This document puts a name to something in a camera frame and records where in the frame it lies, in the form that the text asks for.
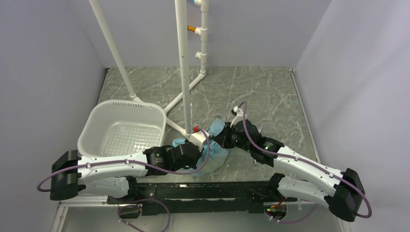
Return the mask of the light blue printed plastic bag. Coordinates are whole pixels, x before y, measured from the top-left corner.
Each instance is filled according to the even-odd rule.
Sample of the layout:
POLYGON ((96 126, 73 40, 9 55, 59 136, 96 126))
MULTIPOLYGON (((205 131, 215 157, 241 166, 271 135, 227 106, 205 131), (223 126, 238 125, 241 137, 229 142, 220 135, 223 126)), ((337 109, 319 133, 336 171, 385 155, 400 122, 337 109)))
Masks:
MULTIPOLYGON (((225 122, 220 118, 217 118, 209 126, 207 132, 211 137, 216 136, 222 132, 224 126, 225 122)), ((214 140, 210 140, 209 146, 205 142, 202 156, 197 162, 197 167, 200 167, 203 164, 204 166, 199 171, 192 173, 190 175, 199 177, 214 172, 224 164, 227 156, 227 149, 222 148, 214 140)))

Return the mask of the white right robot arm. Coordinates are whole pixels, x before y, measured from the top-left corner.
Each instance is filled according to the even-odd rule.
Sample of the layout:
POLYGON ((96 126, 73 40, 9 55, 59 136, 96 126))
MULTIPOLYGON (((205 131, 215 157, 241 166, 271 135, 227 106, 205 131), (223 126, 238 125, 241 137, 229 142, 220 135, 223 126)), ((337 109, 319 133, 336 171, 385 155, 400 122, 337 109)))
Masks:
POLYGON ((265 197, 273 201, 299 198, 327 207, 337 218, 353 222, 356 217, 369 218, 372 209, 358 173, 341 171, 308 159, 284 143, 262 136, 249 120, 216 121, 209 128, 213 141, 222 148, 240 148, 250 153, 260 164, 294 172, 301 180, 275 173, 264 189, 265 197))

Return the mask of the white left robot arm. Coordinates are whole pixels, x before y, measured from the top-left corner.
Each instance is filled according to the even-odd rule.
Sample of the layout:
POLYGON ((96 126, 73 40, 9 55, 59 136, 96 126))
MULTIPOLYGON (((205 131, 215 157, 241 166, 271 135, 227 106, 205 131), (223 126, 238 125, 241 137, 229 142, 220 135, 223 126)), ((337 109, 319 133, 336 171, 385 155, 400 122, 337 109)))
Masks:
POLYGON ((138 199, 137 177, 185 175, 200 170, 205 146, 184 140, 178 145, 147 148, 134 154, 86 157, 65 152, 52 164, 50 200, 63 201, 79 193, 109 195, 132 203, 138 199))

